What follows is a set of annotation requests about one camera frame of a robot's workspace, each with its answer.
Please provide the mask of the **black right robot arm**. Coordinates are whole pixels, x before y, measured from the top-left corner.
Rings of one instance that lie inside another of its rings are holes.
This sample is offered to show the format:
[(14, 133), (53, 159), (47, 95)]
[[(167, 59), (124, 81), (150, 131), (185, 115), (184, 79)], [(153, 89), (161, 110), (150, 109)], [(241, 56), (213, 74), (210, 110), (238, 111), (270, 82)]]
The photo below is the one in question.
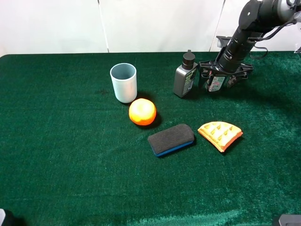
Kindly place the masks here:
[(217, 36), (221, 49), (215, 60), (198, 64), (199, 87), (208, 92), (229, 89), (253, 71), (244, 63), (257, 42), (269, 40), (286, 26), (301, 21), (299, 0), (250, 0), (243, 7), (232, 36)]

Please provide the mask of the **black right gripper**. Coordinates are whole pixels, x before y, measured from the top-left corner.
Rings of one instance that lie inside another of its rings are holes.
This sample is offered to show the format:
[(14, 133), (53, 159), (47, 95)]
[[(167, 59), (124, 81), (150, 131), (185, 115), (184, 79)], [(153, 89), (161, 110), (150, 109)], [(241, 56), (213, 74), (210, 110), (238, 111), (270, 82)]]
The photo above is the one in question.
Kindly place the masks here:
[(199, 88), (209, 90), (213, 76), (229, 76), (225, 83), (225, 88), (230, 89), (241, 80), (247, 79), (247, 75), (253, 71), (251, 64), (240, 64), (234, 68), (223, 68), (217, 61), (203, 61), (198, 63)]

